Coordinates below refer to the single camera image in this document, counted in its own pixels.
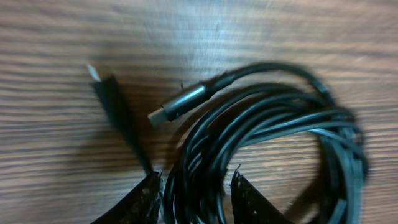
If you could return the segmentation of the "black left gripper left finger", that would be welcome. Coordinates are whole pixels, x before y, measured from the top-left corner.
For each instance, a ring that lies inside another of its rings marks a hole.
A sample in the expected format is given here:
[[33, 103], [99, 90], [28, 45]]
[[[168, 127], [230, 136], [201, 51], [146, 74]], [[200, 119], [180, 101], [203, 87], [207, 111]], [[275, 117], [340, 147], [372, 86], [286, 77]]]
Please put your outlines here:
[[160, 173], [151, 172], [113, 208], [91, 224], [157, 224], [160, 193]]

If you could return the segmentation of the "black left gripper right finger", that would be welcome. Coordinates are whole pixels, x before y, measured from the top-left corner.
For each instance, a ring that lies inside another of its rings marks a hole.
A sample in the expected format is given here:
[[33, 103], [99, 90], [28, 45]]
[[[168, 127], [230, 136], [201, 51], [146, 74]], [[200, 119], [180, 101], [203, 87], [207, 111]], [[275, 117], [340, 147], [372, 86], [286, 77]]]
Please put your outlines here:
[[231, 203], [235, 224], [293, 224], [240, 172], [231, 180]]

